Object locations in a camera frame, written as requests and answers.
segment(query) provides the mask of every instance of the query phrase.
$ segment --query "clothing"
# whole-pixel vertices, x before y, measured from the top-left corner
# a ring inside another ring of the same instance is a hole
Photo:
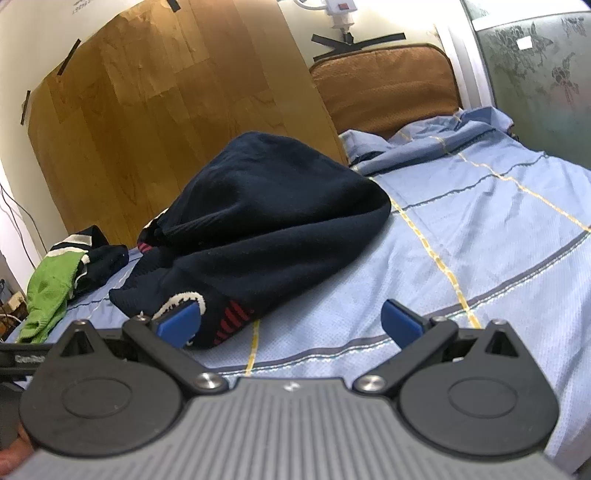
[[[65,315],[68,300],[104,285],[127,262],[125,245],[109,245],[96,225],[55,244],[27,286],[29,316],[17,342],[44,342]]]
[[[144,228],[144,256],[109,297],[128,316],[198,301],[194,344],[218,345],[352,262],[389,213],[380,187],[316,150],[243,134]]]

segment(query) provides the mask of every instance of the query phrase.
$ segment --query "bed sheet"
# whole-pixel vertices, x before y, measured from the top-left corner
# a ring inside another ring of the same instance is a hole
[[[504,318],[560,400],[546,451],[576,470],[591,455],[591,173],[528,150],[505,133],[510,125],[484,108],[415,122],[387,142],[345,132],[349,157],[365,159],[352,168],[392,199],[381,234],[353,264],[260,323],[187,353],[230,381],[343,377],[350,385],[399,351],[380,324],[388,298],[462,327]],[[132,250],[126,268],[70,306],[48,341],[78,318],[120,326],[125,317],[108,290],[122,285],[139,256]]]

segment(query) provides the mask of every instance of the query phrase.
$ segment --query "blue bed sheet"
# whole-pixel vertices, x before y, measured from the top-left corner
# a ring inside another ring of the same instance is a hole
[[[547,453],[573,472],[591,455],[591,172],[528,150],[506,134],[510,125],[484,108],[415,122],[389,141],[345,132],[353,162],[373,157],[352,168],[392,199],[379,237],[352,265],[260,324],[212,350],[187,352],[230,380],[343,377],[350,384],[399,351],[380,325],[388,298],[463,327],[504,318],[558,395]],[[139,256],[132,250],[125,269],[70,306],[48,341],[78,318],[120,326],[125,318],[108,290]]]

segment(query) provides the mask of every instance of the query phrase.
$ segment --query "white sticker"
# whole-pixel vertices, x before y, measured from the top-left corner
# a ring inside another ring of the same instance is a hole
[[[517,46],[520,50],[527,50],[528,48],[534,48],[533,43],[531,42],[531,37],[523,37],[517,39]]]

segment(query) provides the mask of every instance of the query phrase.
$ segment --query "black tape strip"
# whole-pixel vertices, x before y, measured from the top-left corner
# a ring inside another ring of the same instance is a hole
[[[178,12],[179,10],[181,10],[181,6],[178,4],[177,0],[167,0],[168,4],[170,5],[170,8],[173,10],[173,12]]]
[[[25,124],[25,116],[27,114],[27,107],[29,105],[29,97],[30,96],[31,96],[31,91],[27,90],[27,96],[25,97],[25,103],[22,104],[21,125]]]
[[[64,60],[64,63],[61,64],[60,70],[57,72],[58,76],[61,76],[62,73],[64,73],[64,70],[66,69],[66,67],[68,66],[68,63],[70,62],[70,60],[72,59],[72,57],[74,56],[74,52],[76,51],[76,49],[78,48],[78,45],[80,45],[82,42],[80,41],[80,39],[76,40],[76,42],[74,43],[74,46],[72,47],[72,49],[70,50],[70,53],[68,54],[68,56],[66,57],[66,59]]]

